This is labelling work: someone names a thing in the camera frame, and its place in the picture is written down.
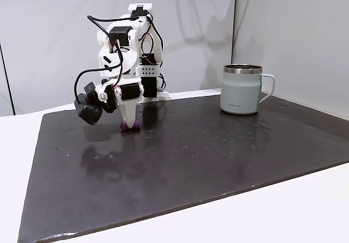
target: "mug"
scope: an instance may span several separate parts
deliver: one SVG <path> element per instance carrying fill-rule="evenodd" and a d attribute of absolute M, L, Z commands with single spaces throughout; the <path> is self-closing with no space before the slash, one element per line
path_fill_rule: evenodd
<path fill-rule="evenodd" d="M 273 79 L 272 92 L 261 99 L 262 77 Z M 253 114 L 258 105 L 271 96 L 275 88 L 275 77 L 263 74 L 262 67 L 248 64 L 230 64 L 224 66 L 220 95 L 220 107 L 233 114 Z"/>

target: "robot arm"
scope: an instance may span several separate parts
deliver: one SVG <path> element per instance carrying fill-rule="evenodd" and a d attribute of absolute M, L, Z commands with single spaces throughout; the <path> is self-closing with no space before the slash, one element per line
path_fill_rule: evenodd
<path fill-rule="evenodd" d="M 97 33 L 97 41 L 102 45 L 98 70 L 105 79 L 97 86 L 89 83 L 85 87 L 86 95 L 79 94 L 75 100 L 78 115 L 94 125 L 102 110 L 112 113 L 120 106 L 125 121 L 122 129 L 139 127 L 135 123 L 135 111 L 143 96 L 160 95 L 168 99 L 168 93 L 164 95 L 158 89 L 163 41 L 153 25 L 152 5 L 131 4 L 129 14 L 119 19 L 95 21 L 113 21 L 107 30 L 97 25 L 103 29 Z M 152 46 L 149 53 L 143 51 L 144 42 Z"/>

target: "screw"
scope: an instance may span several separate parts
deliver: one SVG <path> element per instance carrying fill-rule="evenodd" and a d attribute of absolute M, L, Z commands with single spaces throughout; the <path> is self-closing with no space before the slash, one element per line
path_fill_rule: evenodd
<path fill-rule="evenodd" d="M 106 93 L 101 93 L 99 94 L 99 100 L 100 101 L 106 101 L 107 100 L 107 94 Z"/>

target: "white wall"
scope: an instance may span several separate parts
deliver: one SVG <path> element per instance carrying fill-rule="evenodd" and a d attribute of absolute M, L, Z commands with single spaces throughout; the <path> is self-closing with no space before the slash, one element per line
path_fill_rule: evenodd
<path fill-rule="evenodd" d="M 249 0 L 238 32 L 247 1 L 236 1 L 233 61 L 263 65 L 276 96 L 349 119 L 349 0 Z"/>
<path fill-rule="evenodd" d="M 0 52 L 0 117 L 9 115 L 13 115 L 13 110 Z"/>
<path fill-rule="evenodd" d="M 230 62 L 234 0 L 0 0 L 0 38 L 17 113 L 74 101 L 78 73 L 98 68 L 97 28 L 86 16 L 120 17 L 151 2 L 164 39 L 167 91 L 220 86 Z M 81 79 L 78 92 L 99 73 Z"/>

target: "black rubber mat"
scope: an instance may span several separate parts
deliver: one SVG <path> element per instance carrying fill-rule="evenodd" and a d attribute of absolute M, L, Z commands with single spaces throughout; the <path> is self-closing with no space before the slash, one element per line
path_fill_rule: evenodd
<path fill-rule="evenodd" d="M 75 111 L 43 117 L 19 242 L 52 242 L 156 217 L 349 160 L 349 121 L 270 97 L 259 114 L 220 96 L 137 106 L 95 126 Z"/>

